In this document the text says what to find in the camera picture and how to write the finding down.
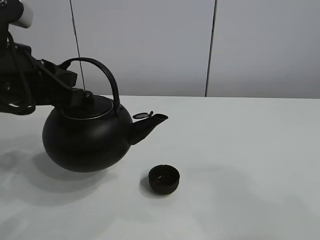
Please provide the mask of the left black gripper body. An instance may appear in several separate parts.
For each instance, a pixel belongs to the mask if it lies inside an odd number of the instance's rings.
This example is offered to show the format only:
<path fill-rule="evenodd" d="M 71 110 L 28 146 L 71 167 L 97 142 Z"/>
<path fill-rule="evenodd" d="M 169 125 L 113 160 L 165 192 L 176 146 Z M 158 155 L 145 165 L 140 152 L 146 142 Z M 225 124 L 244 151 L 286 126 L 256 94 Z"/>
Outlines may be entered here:
<path fill-rule="evenodd" d="M 32 97 L 38 106 L 78 107 L 83 103 L 84 90 L 68 87 L 57 78 L 58 66 L 46 60 L 31 58 L 35 76 L 29 81 Z"/>

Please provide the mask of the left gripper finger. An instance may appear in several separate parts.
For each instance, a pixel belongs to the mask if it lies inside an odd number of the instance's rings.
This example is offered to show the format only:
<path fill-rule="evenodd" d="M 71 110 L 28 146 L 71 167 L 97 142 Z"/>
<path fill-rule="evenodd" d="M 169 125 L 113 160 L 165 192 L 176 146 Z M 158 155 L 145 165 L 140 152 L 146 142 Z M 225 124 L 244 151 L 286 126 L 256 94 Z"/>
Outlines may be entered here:
<path fill-rule="evenodd" d="M 61 65 L 57 66 L 56 76 L 60 81 L 62 81 L 68 87 L 73 88 L 76 86 L 77 73 L 64 69 L 62 68 Z"/>

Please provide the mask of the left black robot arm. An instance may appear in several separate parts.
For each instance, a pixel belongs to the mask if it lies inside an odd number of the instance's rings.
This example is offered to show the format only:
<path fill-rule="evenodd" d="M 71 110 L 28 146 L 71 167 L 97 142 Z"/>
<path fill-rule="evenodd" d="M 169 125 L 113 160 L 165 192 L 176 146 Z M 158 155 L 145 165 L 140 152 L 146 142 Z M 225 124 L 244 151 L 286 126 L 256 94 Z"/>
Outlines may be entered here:
<path fill-rule="evenodd" d="M 30 46 L 14 41 L 9 26 L 27 29 L 32 21 L 32 9 L 21 0 L 0 2 L 1 113 L 24 116 L 32 114 L 36 106 L 80 106 L 85 92 L 75 87 L 75 72 L 34 58 Z"/>

